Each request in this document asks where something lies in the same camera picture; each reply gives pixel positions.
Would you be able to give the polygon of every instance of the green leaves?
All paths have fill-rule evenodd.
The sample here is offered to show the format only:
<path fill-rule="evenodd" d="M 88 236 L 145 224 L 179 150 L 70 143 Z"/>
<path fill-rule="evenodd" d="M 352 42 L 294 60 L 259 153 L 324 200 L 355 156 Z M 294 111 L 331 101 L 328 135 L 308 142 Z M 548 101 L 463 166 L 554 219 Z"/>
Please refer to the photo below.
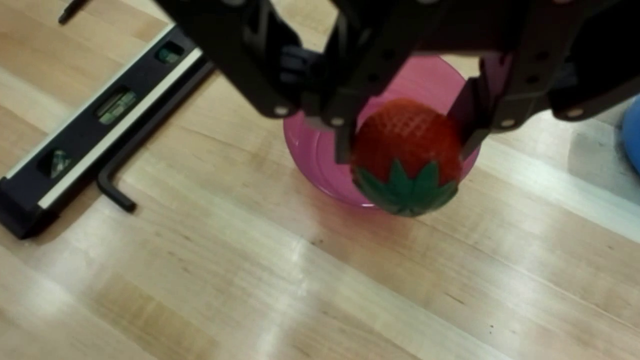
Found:
<path fill-rule="evenodd" d="M 458 191 L 458 182 L 439 183 L 441 168 L 427 163 L 417 177 L 411 177 L 399 160 L 392 162 L 388 182 L 383 182 L 366 168 L 355 168 L 355 183 L 379 207 L 400 213 L 420 216 L 451 201 Z"/>

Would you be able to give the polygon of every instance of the light wood surface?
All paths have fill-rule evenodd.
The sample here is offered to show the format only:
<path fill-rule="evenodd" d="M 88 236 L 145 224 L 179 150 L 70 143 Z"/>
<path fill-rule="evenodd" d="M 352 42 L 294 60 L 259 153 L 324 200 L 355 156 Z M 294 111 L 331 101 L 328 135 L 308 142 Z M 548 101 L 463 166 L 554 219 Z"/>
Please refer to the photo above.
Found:
<path fill-rule="evenodd" d="M 149 0 L 0 0 L 0 172 L 69 120 L 167 20 Z M 321 48 L 333 9 L 280 0 Z M 442 212 L 322 196 L 279 122 L 222 76 L 34 242 L 0 230 L 0 357 L 640 357 L 640 179 L 621 107 L 495 135 Z"/>

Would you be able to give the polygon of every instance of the pink bowl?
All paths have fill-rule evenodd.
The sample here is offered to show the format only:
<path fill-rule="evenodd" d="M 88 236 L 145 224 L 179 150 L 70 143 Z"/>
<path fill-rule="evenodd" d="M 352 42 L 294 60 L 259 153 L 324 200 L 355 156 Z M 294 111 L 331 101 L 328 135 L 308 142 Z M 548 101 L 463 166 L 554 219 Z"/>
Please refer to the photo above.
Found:
<path fill-rule="evenodd" d="M 395 97 L 412 97 L 446 113 L 463 85 L 465 78 L 461 71 L 442 58 L 415 55 L 403 66 L 384 94 L 370 97 L 359 115 L 359 124 Z M 355 185 L 351 168 L 334 162 L 333 130 L 313 125 L 305 120 L 305 113 L 299 111 L 284 120 L 284 137 L 299 170 L 319 190 L 352 206 L 375 207 L 375 204 Z M 478 150 L 465 160 L 465 176 L 472 170 L 476 157 Z"/>

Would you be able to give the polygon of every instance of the bolt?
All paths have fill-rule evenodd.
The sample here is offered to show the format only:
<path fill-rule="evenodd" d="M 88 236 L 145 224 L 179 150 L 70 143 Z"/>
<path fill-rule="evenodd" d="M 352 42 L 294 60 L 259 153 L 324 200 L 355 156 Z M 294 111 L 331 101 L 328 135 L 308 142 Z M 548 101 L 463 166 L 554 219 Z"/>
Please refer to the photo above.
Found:
<path fill-rule="evenodd" d="M 333 118 L 331 124 L 341 128 L 341 125 L 344 125 L 344 118 Z"/>
<path fill-rule="evenodd" d="M 566 118 L 581 118 L 584 115 L 584 107 L 570 107 L 564 111 Z"/>
<path fill-rule="evenodd" d="M 515 128 L 518 122 L 515 120 L 515 118 L 505 118 L 502 122 L 501 122 L 501 125 L 502 128 Z"/>
<path fill-rule="evenodd" d="M 287 115 L 288 107 L 287 105 L 276 105 L 275 111 L 276 111 L 276 115 Z"/>

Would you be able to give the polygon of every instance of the red strawberry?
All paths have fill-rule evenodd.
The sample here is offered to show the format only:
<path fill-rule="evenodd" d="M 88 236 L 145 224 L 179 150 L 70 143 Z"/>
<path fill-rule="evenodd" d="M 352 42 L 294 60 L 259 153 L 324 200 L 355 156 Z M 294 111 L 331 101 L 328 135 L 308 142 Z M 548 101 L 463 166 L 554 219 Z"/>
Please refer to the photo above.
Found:
<path fill-rule="evenodd" d="M 359 130 L 351 166 L 355 183 L 379 207 L 419 216 L 458 191 L 463 142 L 436 109 L 392 100 Z"/>

